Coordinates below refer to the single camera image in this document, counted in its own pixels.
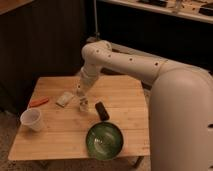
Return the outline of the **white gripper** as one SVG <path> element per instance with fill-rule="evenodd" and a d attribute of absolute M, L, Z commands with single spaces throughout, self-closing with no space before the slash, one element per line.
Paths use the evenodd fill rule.
<path fill-rule="evenodd" d="M 97 81 L 97 76 L 88 75 L 85 71 L 80 71 L 80 80 L 77 84 L 77 92 L 86 94 Z"/>

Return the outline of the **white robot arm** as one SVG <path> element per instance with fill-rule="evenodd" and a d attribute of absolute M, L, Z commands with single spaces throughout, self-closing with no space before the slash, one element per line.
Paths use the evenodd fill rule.
<path fill-rule="evenodd" d="M 213 171 L 213 76 L 171 59 L 118 53 L 107 41 L 82 48 L 81 89 L 111 69 L 151 87 L 151 171 Z"/>

